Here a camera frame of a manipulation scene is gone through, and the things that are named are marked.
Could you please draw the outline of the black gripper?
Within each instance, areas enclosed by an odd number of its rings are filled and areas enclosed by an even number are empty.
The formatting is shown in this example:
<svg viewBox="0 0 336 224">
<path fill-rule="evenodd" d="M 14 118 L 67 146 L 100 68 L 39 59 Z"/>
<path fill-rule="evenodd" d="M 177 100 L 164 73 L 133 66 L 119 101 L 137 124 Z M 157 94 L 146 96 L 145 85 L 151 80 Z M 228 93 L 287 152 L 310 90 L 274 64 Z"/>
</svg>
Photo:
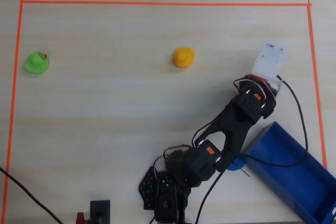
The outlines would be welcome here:
<svg viewBox="0 0 336 224">
<path fill-rule="evenodd" d="M 276 99 L 277 98 L 277 94 L 278 94 L 277 89 L 273 88 L 270 82 L 267 82 L 267 86 L 270 89 L 270 91 L 272 92 L 272 94 L 274 96 L 274 99 Z"/>
</svg>

